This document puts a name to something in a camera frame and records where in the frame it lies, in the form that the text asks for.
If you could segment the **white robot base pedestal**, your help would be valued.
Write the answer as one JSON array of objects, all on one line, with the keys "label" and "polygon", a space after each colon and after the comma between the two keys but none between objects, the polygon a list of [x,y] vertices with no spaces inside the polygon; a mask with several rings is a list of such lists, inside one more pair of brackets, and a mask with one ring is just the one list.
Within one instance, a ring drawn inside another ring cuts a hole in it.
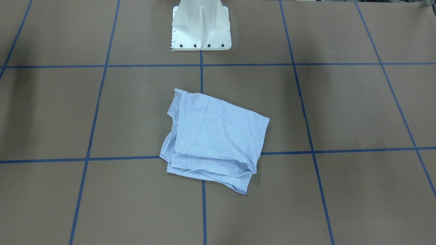
[{"label": "white robot base pedestal", "polygon": [[228,51],[229,9],[220,0],[181,0],[172,9],[171,34],[173,51]]}]

